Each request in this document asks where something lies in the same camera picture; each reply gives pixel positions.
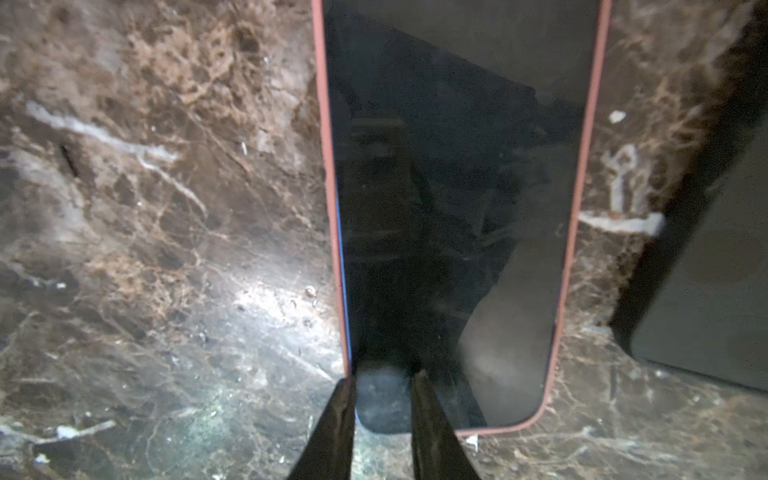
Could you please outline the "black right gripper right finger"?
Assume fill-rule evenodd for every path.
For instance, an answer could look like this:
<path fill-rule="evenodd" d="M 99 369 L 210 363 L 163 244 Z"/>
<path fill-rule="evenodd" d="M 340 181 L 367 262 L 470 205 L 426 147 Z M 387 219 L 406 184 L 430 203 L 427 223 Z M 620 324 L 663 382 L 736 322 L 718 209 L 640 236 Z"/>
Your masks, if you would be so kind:
<path fill-rule="evenodd" d="M 424 370 L 410 381 L 414 478 L 479 480 Z"/>

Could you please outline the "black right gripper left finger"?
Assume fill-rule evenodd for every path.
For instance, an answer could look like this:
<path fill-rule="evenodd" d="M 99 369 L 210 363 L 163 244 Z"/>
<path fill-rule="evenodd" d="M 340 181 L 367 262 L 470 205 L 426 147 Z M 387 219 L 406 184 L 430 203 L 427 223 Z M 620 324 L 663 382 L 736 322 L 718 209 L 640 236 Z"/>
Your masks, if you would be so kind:
<path fill-rule="evenodd" d="M 340 380 L 288 480 L 350 479 L 355 404 L 355 378 Z"/>

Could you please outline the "black phone case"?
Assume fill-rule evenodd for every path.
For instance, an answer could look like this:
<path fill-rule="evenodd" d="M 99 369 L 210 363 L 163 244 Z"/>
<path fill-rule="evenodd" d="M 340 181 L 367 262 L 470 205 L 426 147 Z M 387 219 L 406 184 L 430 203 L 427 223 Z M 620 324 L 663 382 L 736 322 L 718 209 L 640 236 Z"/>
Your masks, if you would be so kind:
<path fill-rule="evenodd" d="M 629 350 L 629 341 L 646 311 L 660 282 L 669 273 L 674 258 L 689 239 L 708 206 L 708 197 L 716 184 L 743 154 L 754 137 L 760 122 L 767 123 L 767 5 L 757 4 L 757 17 L 750 25 L 755 42 L 747 50 L 742 72 L 737 76 L 733 92 L 699 150 L 691 170 L 668 204 L 665 222 L 659 236 L 645 249 L 632 278 L 622 294 L 612 317 L 614 337 L 624 352 L 633 359 L 673 374 L 735 387 L 753 394 L 736 384 L 708 379 L 701 375 L 663 368 L 636 359 Z"/>

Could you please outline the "black smartphone gold edge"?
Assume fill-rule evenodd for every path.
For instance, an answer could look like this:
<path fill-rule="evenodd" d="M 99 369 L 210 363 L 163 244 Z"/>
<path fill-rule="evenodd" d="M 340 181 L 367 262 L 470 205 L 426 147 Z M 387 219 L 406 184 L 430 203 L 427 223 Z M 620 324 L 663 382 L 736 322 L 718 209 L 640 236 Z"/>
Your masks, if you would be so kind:
<path fill-rule="evenodd" d="M 629 350 L 663 368 L 767 389 L 765 121 L 709 195 Z"/>

